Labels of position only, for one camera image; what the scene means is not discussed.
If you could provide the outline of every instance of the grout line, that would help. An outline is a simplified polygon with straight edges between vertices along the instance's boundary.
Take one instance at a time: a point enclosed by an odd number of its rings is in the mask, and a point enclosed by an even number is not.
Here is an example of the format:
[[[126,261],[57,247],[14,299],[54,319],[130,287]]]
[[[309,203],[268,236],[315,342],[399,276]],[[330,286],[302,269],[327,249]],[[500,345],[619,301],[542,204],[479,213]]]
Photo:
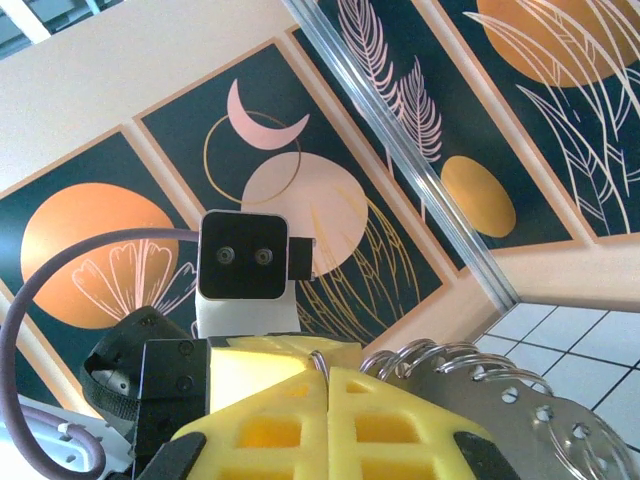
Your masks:
[[[555,308],[553,308],[553,309],[552,309],[552,310],[551,310],[547,315],[545,315],[545,316],[544,316],[544,318],[543,318],[542,320],[540,320],[540,321],[536,324],[536,326],[535,326],[535,327],[533,327],[531,330],[529,330],[529,333],[527,333],[524,337],[522,337],[522,339],[526,338],[526,337],[527,337],[531,332],[533,332],[536,328],[538,328],[538,327],[540,326],[540,324],[541,324],[542,322],[544,322],[547,318],[549,318],[549,316],[550,316],[553,312],[555,312],[557,309],[558,309],[558,305],[556,305],[556,306],[555,306]],[[515,341],[515,342],[516,342],[516,344],[515,344],[513,347],[511,347],[511,348],[509,349],[509,351],[508,351],[507,353],[505,353],[505,354],[504,354],[504,356],[506,357],[506,356],[507,356],[507,355],[509,355],[509,354],[510,354],[514,349],[516,349],[516,348],[518,347],[518,345],[520,345],[520,344],[522,343],[522,339],[521,339],[521,340],[509,339],[509,340],[511,340],[511,341]]]
[[[561,351],[566,351],[566,352],[571,351],[571,349],[572,349],[572,348],[574,348],[578,343],[580,343],[580,341],[581,341],[584,337],[586,337],[586,336],[587,336],[587,334],[588,334],[591,330],[593,330],[593,329],[596,327],[596,325],[598,325],[598,324],[602,321],[602,319],[604,319],[604,317],[606,317],[607,315],[609,315],[609,313],[611,313],[611,310],[607,310],[607,311],[605,311],[605,312],[602,314],[602,316],[601,316],[600,318],[598,318],[598,320],[596,320],[596,322],[595,322],[593,325],[591,325],[591,327],[589,327],[589,329],[584,333],[584,335],[582,335],[582,336],[578,339],[578,341],[577,341],[577,342],[575,342],[575,343],[574,343],[574,344],[569,348],[569,350],[561,350]],[[529,333],[528,333],[528,334],[527,334],[527,335],[522,339],[522,341],[524,342],[524,341],[527,339],[527,337],[528,337],[529,335],[531,335],[532,333],[533,333],[533,330],[532,330],[531,332],[529,332]]]
[[[519,340],[518,341],[518,340],[515,340],[514,338],[503,337],[502,335],[495,335],[495,334],[491,334],[491,333],[485,333],[484,335],[488,336],[488,337],[499,338],[501,340],[509,340],[511,342],[515,342],[515,345],[513,347],[511,347],[511,349],[509,349],[507,354],[511,353],[511,351],[513,349],[515,349],[518,345],[529,345],[531,347],[544,348],[546,350],[552,350],[554,352],[560,352],[560,353],[564,353],[564,354],[568,354],[568,355],[573,355],[575,357],[586,358],[588,360],[595,360],[595,361],[602,362],[602,363],[608,363],[609,365],[615,365],[617,367],[623,367],[623,368],[632,367],[632,368],[640,369],[640,362],[638,362],[638,364],[636,364],[635,366],[632,366],[632,365],[627,365],[627,364],[624,364],[624,363],[613,362],[611,360],[606,360],[604,358],[592,357],[590,355],[584,355],[582,353],[577,353],[577,352],[572,352],[571,351],[571,349],[573,349],[578,343],[580,343],[582,341],[582,339],[584,337],[586,337],[591,332],[591,330],[593,330],[604,319],[604,317],[606,317],[607,314],[609,314],[609,313],[610,312],[608,311],[596,323],[594,323],[576,342],[574,342],[573,345],[571,345],[571,347],[569,347],[569,350],[562,350],[562,349],[555,348],[555,347],[548,347],[546,345],[539,345],[537,343],[525,342],[524,340]]]
[[[617,362],[612,362],[611,360],[605,360],[604,358],[597,358],[597,357],[591,357],[589,355],[584,355],[582,353],[575,353],[575,352],[567,352],[565,350],[561,350],[559,348],[554,348],[554,347],[547,347],[545,345],[538,345],[537,343],[531,343],[531,342],[517,342],[516,340],[514,340],[513,338],[507,338],[507,337],[501,337],[500,335],[489,335],[489,334],[485,334],[485,337],[493,337],[493,338],[498,338],[500,340],[508,340],[510,342],[514,342],[515,345],[513,347],[511,347],[509,349],[509,351],[507,353],[511,353],[511,351],[516,348],[518,345],[527,345],[529,347],[538,347],[538,348],[543,348],[545,350],[551,350],[552,352],[558,352],[558,353],[566,353],[567,355],[573,355],[574,357],[580,357],[580,358],[586,358],[587,360],[595,360],[597,362],[602,362],[602,363],[608,363],[609,365],[615,365],[616,367],[623,367],[623,368],[629,368],[630,365],[625,365],[624,363],[617,363]]]
[[[628,371],[627,373],[625,373],[625,374],[622,376],[622,378],[621,378],[620,380],[618,380],[618,381],[616,382],[616,384],[615,384],[613,387],[611,387],[611,389],[609,389],[609,391],[608,391],[607,393],[605,393],[605,395],[600,399],[600,401],[599,401],[598,403],[596,403],[596,405],[595,405],[591,410],[595,412],[596,408],[598,408],[598,407],[602,404],[602,402],[604,402],[604,401],[607,399],[607,397],[608,397],[609,395],[611,395],[611,394],[613,393],[613,391],[614,391],[616,388],[618,388],[618,387],[620,386],[620,384],[622,384],[622,382],[624,382],[624,381],[627,379],[627,377],[628,377],[629,375],[631,375],[631,374],[636,370],[636,368],[638,368],[638,365],[640,365],[640,360],[638,360],[638,361],[636,362],[636,364],[635,364],[633,367],[631,367],[631,368],[629,369],[629,371]]]
[[[526,303],[519,303],[518,305],[529,305],[529,304],[526,304]],[[513,312],[513,311],[516,309],[516,307],[514,307],[513,309],[511,309],[511,310],[509,311],[509,313]],[[544,316],[544,318],[543,318],[542,320],[540,320],[540,321],[536,324],[536,326],[535,326],[535,327],[533,327],[531,330],[529,330],[529,331],[528,331],[528,332],[527,332],[527,333],[522,337],[522,339],[524,339],[527,335],[529,335],[529,334],[530,334],[531,332],[533,332],[536,328],[538,328],[538,326],[539,326],[542,322],[544,322],[547,318],[549,318],[549,315],[551,315],[551,314],[552,314],[553,312],[555,312],[557,309],[558,309],[558,305],[556,305],[556,306],[555,306],[555,307],[554,307],[554,308],[553,308],[553,309],[552,309],[548,314],[546,314],[546,315]],[[493,330],[496,326],[498,326],[498,324],[500,324],[501,322],[503,322],[504,320],[506,320],[506,319],[507,319],[507,316],[508,316],[508,315],[505,315],[504,317],[502,317],[502,318],[501,318],[498,322],[496,322],[496,323],[495,323],[495,324],[494,324],[494,325],[493,325],[489,330]],[[514,341],[514,342],[515,342],[515,341],[517,341],[518,343],[520,343],[520,342],[522,341],[522,339],[520,339],[520,340],[516,340],[515,338],[509,338],[508,340],[512,340],[512,341]]]
[[[598,403],[596,403],[596,404],[593,406],[593,408],[591,409],[591,411],[592,411],[592,412],[595,412],[595,411],[596,411],[596,408],[598,408],[600,405],[602,405],[602,402],[604,402],[604,401],[607,399],[607,397],[608,397],[609,395],[611,395],[611,394],[613,393],[613,391],[614,391],[616,388],[618,388],[618,387],[620,386],[620,384],[621,384],[622,382],[624,382],[624,381],[627,379],[627,377],[628,377],[629,375],[631,375],[631,372],[633,372],[633,370],[634,370],[633,368],[630,368],[630,369],[629,369],[629,371],[628,371],[627,373],[625,373],[625,374],[622,376],[622,378],[620,378],[620,380],[618,380],[618,381],[613,385],[613,387],[611,387],[611,388],[609,389],[609,391],[608,391],[607,393],[605,393],[605,394],[604,394],[604,396],[603,396],[600,400],[598,400]]]
[[[582,334],[582,336],[581,336],[580,338],[578,338],[578,340],[576,340],[576,341],[573,343],[573,345],[571,345],[571,346],[569,347],[569,349],[568,349],[568,350],[565,350],[565,351],[564,351],[564,353],[563,353],[562,355],[560,355],[560,358],[558,358],[558,360],[556,360],[556,361],[555,361],[555,362],[554,362],[554,363],[553,363],[549,368],[547,368],[547,371],[546,371],[546,372],[544,372],[544,374],[542,374],[542,377],[544,378],[544,376],[545,376],[547,373],[549,373],[553,367],[555,367],[558,363],[560,363],[560,361],[561,361],[563,358],[565,358],[567,355],[573,355],[572,353],[569,353],[569,352],[571,352],[571,350],[572,350],[573,348],[575,348],[575,346],[576,346],[576,345],[578,345],[578,344],[582,341],[582,339],[583,339],[584,337],[586,337],[587,335],[589,335],[589,333],[591,332],[591,330],[593,330],[594,328],[596,328],[596,325],[598,325],[598,324],[602,321],[602,319],[603,319],[604,317],[606,317],[607,315],[609,315],[609,312],[610,312],[610,311],[611,311],[611,310],[608,310],[604,315],[602,315],[602,317],[600,317],[600,319],[599,319],[597,322],[595,322],[593,325],[591,325],[591,327],[590,327],[590,328],[588,328],[588,329],[587,329],[587,331],[586,331],[586,332],[584,332],[584,333]]]

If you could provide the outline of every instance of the black strap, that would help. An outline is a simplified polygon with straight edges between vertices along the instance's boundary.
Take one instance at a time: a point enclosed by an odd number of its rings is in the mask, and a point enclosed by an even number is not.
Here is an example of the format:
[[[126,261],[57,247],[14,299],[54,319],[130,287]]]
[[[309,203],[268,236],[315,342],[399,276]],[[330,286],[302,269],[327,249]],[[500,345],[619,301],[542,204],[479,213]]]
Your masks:
[[[93,371],[90,368],[91,363],[91,358],[87,359],[82,365],[78,376],[85,399],[94,408],[106,410],[122,420],[135,421],[140,401],[136,398],[115,393],[98,383],[91,376],[91,371]]]

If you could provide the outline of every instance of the yellow foam pad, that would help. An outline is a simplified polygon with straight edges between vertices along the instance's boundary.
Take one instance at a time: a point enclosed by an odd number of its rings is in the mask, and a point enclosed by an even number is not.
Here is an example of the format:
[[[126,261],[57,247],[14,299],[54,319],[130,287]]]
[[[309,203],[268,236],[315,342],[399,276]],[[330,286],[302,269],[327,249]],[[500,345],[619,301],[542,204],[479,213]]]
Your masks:
[[[189,480],[326,480],[327,390],[304,371],[192,422],[174,439],[202,432],[207,443]]]
[[[329,480],[475,480],[453,434],[484,429],[354,370],[329,378]]]
[[[315,370],[309,354],[322,352],[329,367],[359,368],[359,343],[278,335],[238,337],[211,350],[210,412],[216,412],[305,370]]]

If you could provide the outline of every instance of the gold ring outline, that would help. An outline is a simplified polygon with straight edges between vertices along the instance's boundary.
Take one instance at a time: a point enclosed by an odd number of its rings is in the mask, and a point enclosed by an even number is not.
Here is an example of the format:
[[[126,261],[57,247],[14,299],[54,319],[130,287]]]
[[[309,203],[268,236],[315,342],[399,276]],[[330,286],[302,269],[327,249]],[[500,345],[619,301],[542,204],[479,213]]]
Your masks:
[[[247,110],[247,114],[249,114],[249,115],[257,115],[258,117],[267,118],[267,119],[271,120],[272,122],[280,125],[283,128],[287,127],[284,123],[282,123],[277,118],[271,117],[271,116],[269,116],[269,115],[267,115],[265,113],[256,112],[256,111],[252,111],[252,110]],[[211,186],[220,195],[222,195],[226,199],[231,200],[232,202],[235,202],[235,203],[240,204],[240,205],[260,205],[260,204],[268,202],[269,200],[273,200],[278,195],[282,194],[287,188],[289,188],[291,186],[291,184],[293,183],[293,181],[298,176],[298,172],[300,171],[300,166],[302,164],[302,147],[300,146],[300,141],[298,140],[297,137],[294,138],[294,142],[296,142],[296,146],[298,147],[298,164],[296,165],[296,170],[295,170],[295,172],[293,172],[293,175],[291,176],[291,179],[287,182],[287,184],[284,187],[282,187],[282,189],[280,189],[280,191],[274,193],[273,195],[271,195],[270,197],[268,197],[268,198],[266,198],[264,200],[260,200],[258,202],[243,202],[242,200],[239,200],[236,197],[234,197],[232,195],[229,195],[222,188],[220,188],[216,184],[216,182],[213,180],[213,176],[211,175],[211,172],[209,171],[209,165],[208,165],[208,159],[207,159],[207,150],[209,148],[209,140],[211,139],[211,135],[213,135],[213,132],[215,131],[215,129],[218,128],[220,126],[220,124],[222,122],[224,122],[228,118],[229,118],[229,115],[227,114],[224,117],[220,118],[220,120],[218,120],[216,123],[214,123],[213,126],[211,127],[211,129],[209,129],[209,132],[207,133],[207,137],[204,140],[204,148],[203,148],[203,152],[202,152],[202,158],[203,158],[203,161],[204,161],[204,172],[207,175],[207,178],[209,179],[209,183],[211,184]]]

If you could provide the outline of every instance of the pink crescent moon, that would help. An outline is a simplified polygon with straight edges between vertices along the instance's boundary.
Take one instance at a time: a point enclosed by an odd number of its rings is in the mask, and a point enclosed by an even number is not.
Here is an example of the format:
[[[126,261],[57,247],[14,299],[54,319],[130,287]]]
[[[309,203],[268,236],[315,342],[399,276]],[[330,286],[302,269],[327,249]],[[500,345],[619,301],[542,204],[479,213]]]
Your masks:
[[[249,145],[260,150],[277,150],[293,142],[309,121],[309,114],[286,128],[268,128],[255,122],[242,106],[238,80],[234,80],[227,97],[227,113],[231,126]]]

